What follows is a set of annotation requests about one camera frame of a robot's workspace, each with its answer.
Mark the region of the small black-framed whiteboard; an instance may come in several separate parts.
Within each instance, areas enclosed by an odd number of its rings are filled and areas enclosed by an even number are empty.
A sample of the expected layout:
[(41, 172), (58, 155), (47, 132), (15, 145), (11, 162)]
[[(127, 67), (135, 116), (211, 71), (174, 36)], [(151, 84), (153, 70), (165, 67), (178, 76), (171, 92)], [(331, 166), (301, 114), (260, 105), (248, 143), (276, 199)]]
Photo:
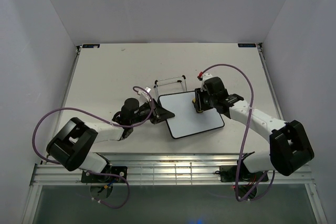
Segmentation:
[(164, 94), (158, 97), (160, 105), (175, 114), (166, 123), (173, 139), (180, 139), (223, 128), (222, 116), (215, 110), (198, 113), (192, 103), (193, 91)]

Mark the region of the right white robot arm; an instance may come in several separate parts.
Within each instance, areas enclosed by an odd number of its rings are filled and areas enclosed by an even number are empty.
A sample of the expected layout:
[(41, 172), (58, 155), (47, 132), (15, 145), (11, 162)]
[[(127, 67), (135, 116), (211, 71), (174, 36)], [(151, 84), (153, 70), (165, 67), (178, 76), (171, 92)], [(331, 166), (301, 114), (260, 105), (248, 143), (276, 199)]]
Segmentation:
[(305, 128), (299, 121), (286, 122), (252, 108), (243, 97), (229, 94), (219, 77), (204, 73), (199, 80), (202, 84), (195, 89), (193, 100), (196, 112), (215, 109), (219, 114), (253, 130), (269, 144), (267, 152), (242, 155), (237, 163), (240, 179), (250, 180), (257, 172), (269, 170), (289, 176), (314, 159)]

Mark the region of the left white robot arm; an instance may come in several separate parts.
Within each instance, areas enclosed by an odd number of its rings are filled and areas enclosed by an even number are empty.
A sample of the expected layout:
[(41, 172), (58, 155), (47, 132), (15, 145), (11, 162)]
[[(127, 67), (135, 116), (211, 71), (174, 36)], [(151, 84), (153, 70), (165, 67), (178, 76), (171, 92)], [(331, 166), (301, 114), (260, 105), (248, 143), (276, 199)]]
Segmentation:
[(129, 137), (136, 124), (149, 120), (158, 124), (175, 117), (175, 114), (155, 100), (142, 105), (135, 98), (125, 100), (112, 123), (89, 123), (71, 118), (47, 145), (47, 153), (68, 171), (93, 171), (94, 177), (105, 182), (111, 177), (107, 159), (90, 151), (92, 145), (105, 141), (121, 141)]

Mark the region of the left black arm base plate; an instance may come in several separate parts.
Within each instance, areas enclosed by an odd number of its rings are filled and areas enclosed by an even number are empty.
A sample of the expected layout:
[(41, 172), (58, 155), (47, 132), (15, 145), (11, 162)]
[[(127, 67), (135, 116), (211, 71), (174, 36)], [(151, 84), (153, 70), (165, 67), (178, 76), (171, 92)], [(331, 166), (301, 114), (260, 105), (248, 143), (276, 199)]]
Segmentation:
[(100, 173), (113, 174), (109, 175), (96, 175), (89, 172), (82, 172), (81, 182), (82, 183), (123, 183), (124, 180), (119, 177), (127, 178), (128, 167), (127, 166), (107, 166)]

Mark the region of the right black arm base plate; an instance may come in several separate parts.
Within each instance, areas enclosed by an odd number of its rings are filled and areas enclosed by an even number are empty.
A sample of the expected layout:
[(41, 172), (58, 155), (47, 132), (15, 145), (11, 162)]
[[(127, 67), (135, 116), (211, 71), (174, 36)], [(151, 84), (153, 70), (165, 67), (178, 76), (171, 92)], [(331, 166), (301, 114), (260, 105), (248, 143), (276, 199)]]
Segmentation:
[[(214, 174), (220, 177), (221, 182), (234, 182), (236, 171), (237, 165), (222, 165), (219, 167), (219, 170), (214, 172)], [(238, 181), (246, 183), (256, 182), (262, 175), (263, 172), (251, 173), (244, 165), (241, 165)]]

